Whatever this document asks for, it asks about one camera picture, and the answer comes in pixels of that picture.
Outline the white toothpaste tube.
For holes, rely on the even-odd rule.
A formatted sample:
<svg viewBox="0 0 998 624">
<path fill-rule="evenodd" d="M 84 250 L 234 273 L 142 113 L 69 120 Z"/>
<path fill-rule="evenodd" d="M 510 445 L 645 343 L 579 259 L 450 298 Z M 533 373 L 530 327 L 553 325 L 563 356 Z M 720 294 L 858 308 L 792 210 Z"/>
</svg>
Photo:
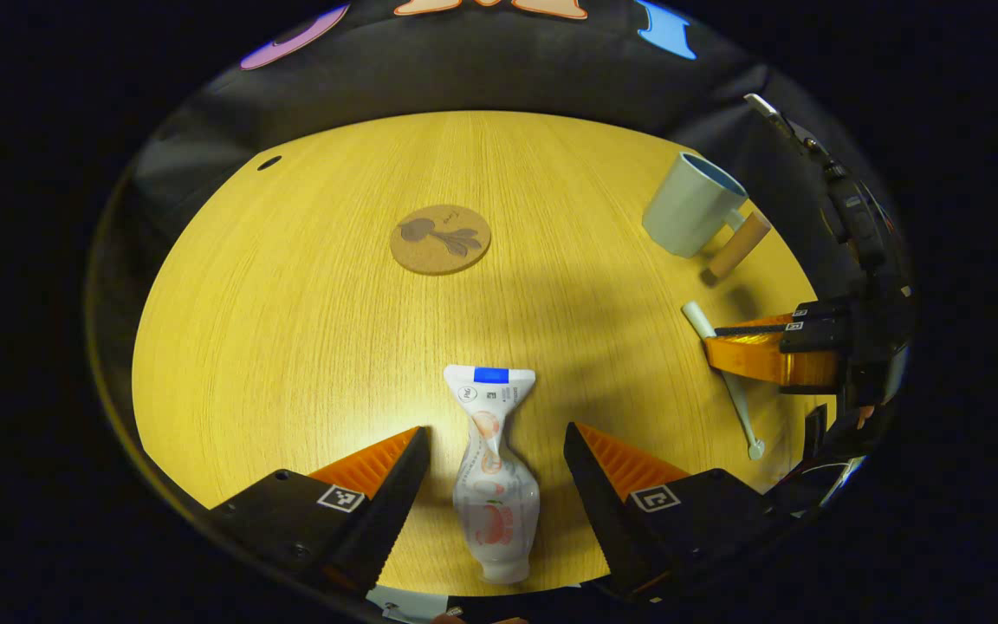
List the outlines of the white toothpaste tube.
<svg viewBox="0 0 998 624">
<path fill-rule="evenodd" d="M 444 379 L 468 416 L 468 444 L 452 502 L 485 582 L 526 581 L 540 514 L 540 486 L 504 436 L 515 409 L 534 390 L 531 370 L 448 365 Z"/>
</svg>

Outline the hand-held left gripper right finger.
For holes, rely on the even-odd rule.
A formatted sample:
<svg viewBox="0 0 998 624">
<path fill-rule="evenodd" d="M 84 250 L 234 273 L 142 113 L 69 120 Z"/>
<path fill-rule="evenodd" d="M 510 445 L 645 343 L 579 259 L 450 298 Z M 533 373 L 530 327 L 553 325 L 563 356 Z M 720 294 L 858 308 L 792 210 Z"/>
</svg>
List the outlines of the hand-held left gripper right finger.
<svg viewBox="0 0 998 624">
<path fill-rule="evenodd" d="M 728 471 L 690 474 L 572 422 L 567 468 L 623 601 L 692 599 L 753 560 L 787 514 Z"/>
</svg>

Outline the black backdrop cloth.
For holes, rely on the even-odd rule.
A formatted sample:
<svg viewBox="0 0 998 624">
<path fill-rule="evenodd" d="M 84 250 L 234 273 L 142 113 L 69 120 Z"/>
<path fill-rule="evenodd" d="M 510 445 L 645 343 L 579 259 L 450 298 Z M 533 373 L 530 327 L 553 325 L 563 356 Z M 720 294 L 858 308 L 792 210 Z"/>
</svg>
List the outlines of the black backdrop cloth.
<svg viewBox="0 0 998 624">
<path fill-rule="evenodd" d="M 804 123 L 854 171 L 875 174 L 851 135 L 771 63 L 671 9 L 690 58 L 641 36 L 635 0 L 581 0 L 583 20 L 461 5 L 395 16 L 355 0 L 329 32 L 260 68 L 227 68 L 142 147 L 110 238 L 123 288 L 147 289 L 206 199 L 255 154 L 346 124 L 418 112 L 495 109 L 614 124 L 693 147 L 761 200 L 809 282 L 844 292 L 849 252 L 820 217 L 819 174 L 781 141 L 746 94 Z"/>
</svg>

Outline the pale green toothbrush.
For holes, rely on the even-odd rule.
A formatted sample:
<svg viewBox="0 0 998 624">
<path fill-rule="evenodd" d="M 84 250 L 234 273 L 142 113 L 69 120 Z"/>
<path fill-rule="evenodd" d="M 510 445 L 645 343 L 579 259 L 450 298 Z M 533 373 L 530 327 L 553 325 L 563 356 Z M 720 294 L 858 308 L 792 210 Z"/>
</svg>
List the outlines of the pale green toothbrush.
<svg viewBox="0 0 998 624">
<path fill-rule="evenodd" d="M 682 305 L 681 310 L 685 319 L 689 321 L 690 326 L 693 327 L 693 330 L 697 332 L 697 335 L 702 340 L 709 339 L 709 337 L 716 337 L 716 329 L 709 323 L 708 317 L 706 317 L 702 309 L 698 307 L 697 301 L 686 302 L 686 304 Z M 746 445 L 748 446 L 748 449 L 746 449 L 748 457 L 751 461 L 759 461 L 759 459 L 763 458 L 765 444 L 754 433 L 751 418 L 749 417 L 748 399 L 746 399 L 746 392 L 744 387 L 742 387 L 741 380 L 733 375 L 733 373 L 722 370 L 718 370 L 718 372 L 720 372 L 725 386 L 728 388 L 729 398 L 734 406 L 734 410 L 736 410 L 738 421 L 740 421 Z"/>
</svg>

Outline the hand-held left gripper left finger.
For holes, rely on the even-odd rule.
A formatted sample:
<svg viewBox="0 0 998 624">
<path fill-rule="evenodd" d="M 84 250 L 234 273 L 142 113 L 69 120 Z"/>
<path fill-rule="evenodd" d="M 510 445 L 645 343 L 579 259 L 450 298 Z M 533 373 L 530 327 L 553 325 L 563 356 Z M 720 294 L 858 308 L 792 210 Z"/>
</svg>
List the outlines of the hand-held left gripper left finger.
<svg viewBox="0 0 998 624">
<path fill-rule="evenodd" d="M 210 525 L 306 588 L 375 588 L 431 465 L 415 426 L 309 474 L 277 469 L 214 506 Z"/>
</svg>

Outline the pale green cup wooden handle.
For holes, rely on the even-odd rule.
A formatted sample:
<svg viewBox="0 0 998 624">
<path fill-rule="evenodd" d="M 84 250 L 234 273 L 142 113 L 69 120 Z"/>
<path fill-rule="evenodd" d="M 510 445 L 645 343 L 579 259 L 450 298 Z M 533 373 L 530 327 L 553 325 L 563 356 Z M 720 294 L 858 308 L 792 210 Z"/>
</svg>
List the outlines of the pale green cup wooden handle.
<svg viewBox="0 0 998 624">
<path fill-rule="evenodd" d="M 706 264 L 722 280 L 772 232 L 759 210 L 744 216 L 749 200 L 743 185 L 709 159 L 679 153 L 645 208 L 642 225 L 651 240 L 679 257 L 695 257 L 723 228 L 731 237 Z"/>
</svg>

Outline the round cork coaster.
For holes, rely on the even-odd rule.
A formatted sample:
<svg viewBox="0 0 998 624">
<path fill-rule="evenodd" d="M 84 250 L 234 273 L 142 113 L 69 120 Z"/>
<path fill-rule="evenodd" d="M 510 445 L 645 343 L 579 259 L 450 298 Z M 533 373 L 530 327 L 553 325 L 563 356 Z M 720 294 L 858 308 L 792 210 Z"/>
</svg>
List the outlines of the round cork coaster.
<svg viewBox="0 0 998 624">
<path fill-rule="evenodd" d="M 389 249 L 393 260 L 410 272 L 444 276 L 474 265 L 491 241 L 492 230 L 482 214 L 461 205 L 429 205 L 392 227 Z"/>
</svg>

